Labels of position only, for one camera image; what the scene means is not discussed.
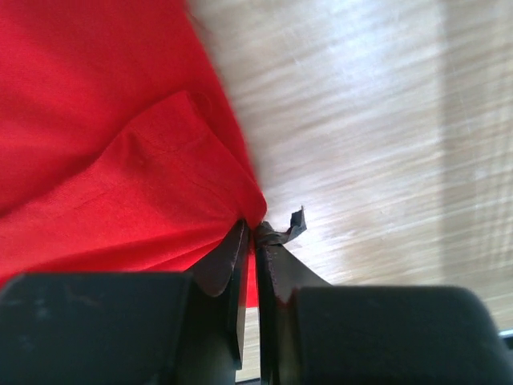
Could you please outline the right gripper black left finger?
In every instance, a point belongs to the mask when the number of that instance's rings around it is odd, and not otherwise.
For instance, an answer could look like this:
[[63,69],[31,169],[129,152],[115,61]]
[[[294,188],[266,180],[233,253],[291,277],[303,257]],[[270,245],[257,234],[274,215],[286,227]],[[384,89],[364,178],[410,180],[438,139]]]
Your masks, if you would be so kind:
[[233,384],[250,230],[183,273],[22,274],[1,291],[4,384]]

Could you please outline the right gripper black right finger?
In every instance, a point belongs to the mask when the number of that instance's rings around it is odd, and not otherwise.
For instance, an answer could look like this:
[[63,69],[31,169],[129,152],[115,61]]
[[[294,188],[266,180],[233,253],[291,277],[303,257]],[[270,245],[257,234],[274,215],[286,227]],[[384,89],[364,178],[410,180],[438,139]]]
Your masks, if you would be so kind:
[[264,384],[509,384],[512,338],[458,286],[335,286],[291,254],[302,211],[255,230]]

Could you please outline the red t shirt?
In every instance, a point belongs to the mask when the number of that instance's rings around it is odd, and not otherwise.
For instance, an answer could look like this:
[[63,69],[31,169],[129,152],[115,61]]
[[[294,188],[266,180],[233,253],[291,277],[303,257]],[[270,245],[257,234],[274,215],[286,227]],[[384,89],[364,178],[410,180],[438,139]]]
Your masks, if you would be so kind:
[[3,281],[185,270],[265,212],[185,2],[2,2]]

